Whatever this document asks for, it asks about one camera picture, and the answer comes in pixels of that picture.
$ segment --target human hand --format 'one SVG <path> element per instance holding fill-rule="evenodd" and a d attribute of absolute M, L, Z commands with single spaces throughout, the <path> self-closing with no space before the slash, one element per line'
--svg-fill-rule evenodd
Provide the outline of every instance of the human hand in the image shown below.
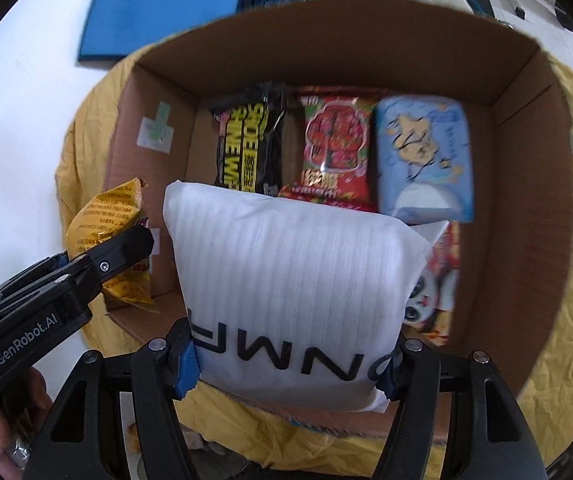
<path fill-rule="evenodd" d="M 46 392 L 46 381 L 40 372 L 31 368 L 27 374 L 28 391 L 32 400 L 32 405 L 28 407 L 28 414 L 33 422 L 36 431 L 44 423 L 46 414 L 51 409 L 53 401 Z M 9 424 L 4 412 L 0 408 L 0 476 L 4 480 L 20 480 L 22 471 L 4 451 L 11 443 L 13 429 Z"/>

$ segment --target green tape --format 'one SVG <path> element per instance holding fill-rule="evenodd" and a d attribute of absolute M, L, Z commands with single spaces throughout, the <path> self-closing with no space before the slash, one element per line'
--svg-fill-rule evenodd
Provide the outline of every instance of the green tape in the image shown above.
<path fill-rule="evenodd" d="M 167 123 L 169 122 L 170 114 L 170 104 L 160 101 L 158 105 L 158 111 L 155 114 L 155 123 L 153 124 L 153 130 L 149 133 L 149 138 L 151 140 L 157 140 L 162 142 L 164 133 L 166 131 Z"/>

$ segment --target cardboard box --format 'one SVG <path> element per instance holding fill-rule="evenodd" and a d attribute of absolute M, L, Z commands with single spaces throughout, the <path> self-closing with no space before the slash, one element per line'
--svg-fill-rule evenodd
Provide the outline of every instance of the cardboard box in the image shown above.
<path fill-rule="evenodd" d="M 534 41 L 417 2 L 323 0 L 254 10 L 169 40 L 139 60 L 120 102 L 105 189 L 135 176 L 149 184 L 143 200 L 151 227 L 160 230 L 151 285 L 161 314 L 112 303 L 109 316 L 143 342 L 185 316 L 162 219 L 164 189 L 176 179 L 215 182 L 217 123 L 205 98 L 266 80 L 387 88 L 462 103 L 475 221 L 462 225 L 447 351 L 486 350 L 517 394 L 547 341 L 567 277 L 571 117 Z M 156 118 L 160 102 L 170 105 L 168 154 L 137 145 L 143 118 Z M 294 154 L 286 162 L 290 173 L 301 164 L 298 150 L 285 150 Z M 387 428 L 393 411 L 369 414 L 359 424 Z"/>

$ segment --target blue foam mat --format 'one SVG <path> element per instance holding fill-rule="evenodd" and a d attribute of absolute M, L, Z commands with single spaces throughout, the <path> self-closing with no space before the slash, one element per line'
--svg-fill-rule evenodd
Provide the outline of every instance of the blue foam mat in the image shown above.
<path fill-rule="evenodd" d="M 121 59 L 138 48 L 230 16 L 239 0 L 93 0 L 79 60 Z"/>

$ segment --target red snack package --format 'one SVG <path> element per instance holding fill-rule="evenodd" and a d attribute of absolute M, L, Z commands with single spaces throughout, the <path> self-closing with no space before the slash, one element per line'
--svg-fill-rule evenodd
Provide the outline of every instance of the red snack package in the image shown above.
<path fill-rule="evenodd" d="M 304 186 L 284 186 L 278 196 L 282 198 L 291 198 L 292 200 L 302 200 L 303 202 L 313 202 L 316 204 L 330 205 L 334 207 L 343 207 L 345 209 L 355 209 L 357 211 L 366 211 L 368 213 L 376 213 L 377 208 L 368 202 L 358 202 L 357 200 L 334 200 L 332 198 L 324 198 L 309 191 L 310 188 Z"/>
<path fill-rule="evenodd" d="M 414 327 L 436 346 L 449 340 L 460 272 L 460 224 L 449 227 L 433 246 L 404 311 L 404 324 Z"/>
<path fill-rule="evenodd" d="M 390 96 L 391 91 L 384 88 L 369 88 L 363 86 L 300 86 L 297 88 L 297 94 L 301 96 L 341 96 L 349 99 L 362 97 L 372 99 L 374 101 L 380 101 L 385 97 Z"/>
<path fill-rule="evenodd" d="M 300 101 L 307 124 L 301 185 L 320 197 L 369 202 L 367 158 L 376 101 L 336 94 Z"/>

